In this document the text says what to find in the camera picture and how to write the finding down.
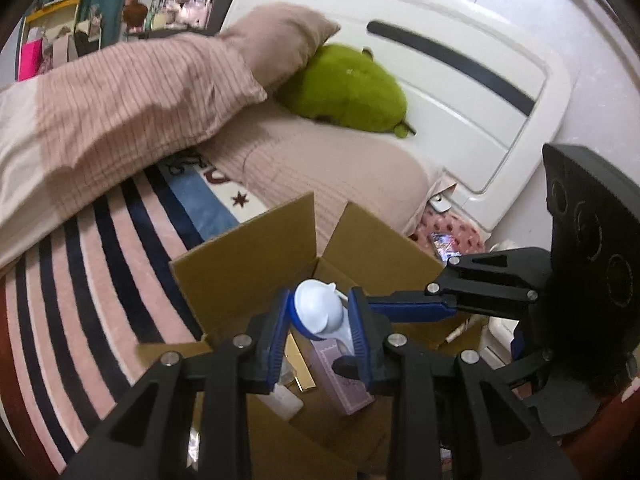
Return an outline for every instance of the star print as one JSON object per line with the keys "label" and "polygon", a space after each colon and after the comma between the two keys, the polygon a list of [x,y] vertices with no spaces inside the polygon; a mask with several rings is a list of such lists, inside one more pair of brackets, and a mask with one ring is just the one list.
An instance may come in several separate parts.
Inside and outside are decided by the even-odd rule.
{"label": "star print", "polygon": [[239,205],[243,209],[244,209],[244,204],[249,202],[249,199],[246,197],[246,193],[241,194],[239,191],[236,196],[231,197],[231,200],[234,201],[234,205]]}

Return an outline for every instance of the green plush toy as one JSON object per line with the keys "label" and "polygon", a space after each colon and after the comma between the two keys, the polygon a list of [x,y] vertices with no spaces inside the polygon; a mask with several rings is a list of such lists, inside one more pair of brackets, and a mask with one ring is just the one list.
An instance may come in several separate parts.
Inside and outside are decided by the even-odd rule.
{"label": "green plush toy", "polygon": [[368,50],[343,44],[320,47],[306,68],[278,91],[277,100],[301,117],[366,132],[415,133],[404,122],[406,98]]}

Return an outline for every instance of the cardboard box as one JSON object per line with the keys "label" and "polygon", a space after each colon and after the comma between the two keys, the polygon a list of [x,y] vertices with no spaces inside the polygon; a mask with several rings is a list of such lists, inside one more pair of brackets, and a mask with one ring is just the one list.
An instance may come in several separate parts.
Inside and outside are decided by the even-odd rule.
{"label": "cardboard box", "polygon": [[[307,194],[203,243],[172,262],[172,268],[206,334],[204,341],[177,347],[183,355],[193,355],[244,332],[252,316],[268,310],[281,286],[295,288],[300,281],[315,278],[335,282],[345,292],[359,285],[367,294],[383,296],[396,290],[422,290],[440,273],[442,264],[353,203],[345,208],[324,255],[317,257],[314,200]],[[434,349],[464,319],[458,314],[438,323],[397,325],[396,330]],[[477,348],[479,329],[441,350],[456,353]],[[309,341],[299,334],[294,336],[305,354]],[[142,345],[138,354],[151,364],[169,348],[176,346]],[[296,441],[291,456],[294,465],[326,465],[326,460],[334,460],[331,478],[352,480],[357,470],[385,471],[391,399],[377,398],[360,412],[344,416],[334,409],[321,388],[298,395],[305,405],[290,423],[279,420],[260,402],[250,403],[252,449],[260,450],[259,460],[258,454],[253,456],[256,478],[289,477],[281,468],[288,453],[282,447],[292,440]],[[293,438],[292,431],[300,438]],[[321,461],[310,458],[320,450]],[[292,478],[315,477],[308,476],[306,467],[294,466],[289,472]]]}

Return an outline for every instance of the pink box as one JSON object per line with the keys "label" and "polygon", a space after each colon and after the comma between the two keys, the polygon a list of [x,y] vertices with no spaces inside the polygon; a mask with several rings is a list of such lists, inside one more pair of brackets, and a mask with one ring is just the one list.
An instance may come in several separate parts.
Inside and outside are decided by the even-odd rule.
{"label": "pink box", "polygon": [[24,81],[38,75],[42,63],[42,39],[25,43],[20,50],[20,68],[18,81]]}
{"label": "pink box", "polygon": [[345,379],[331,370],[333,362],[342,355],[335,339],[311,344],[314,352],[309,360],[314,378],[322,384],[339,412],[352,415],[374,401],[361,381]]}

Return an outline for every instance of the plush toy ear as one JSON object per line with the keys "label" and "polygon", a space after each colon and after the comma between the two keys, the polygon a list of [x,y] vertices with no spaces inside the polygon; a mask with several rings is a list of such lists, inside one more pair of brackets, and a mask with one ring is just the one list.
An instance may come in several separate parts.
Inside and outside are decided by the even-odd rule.
{"label": "plush toy ear", "polygon": [[399,137],[400,139],[406,138],[409,134],[415,135],[415,130],[411,127],[410,124],[404,121],[396,124],[396,126],[394,126],[393,132],[396,134],[396,137]]}

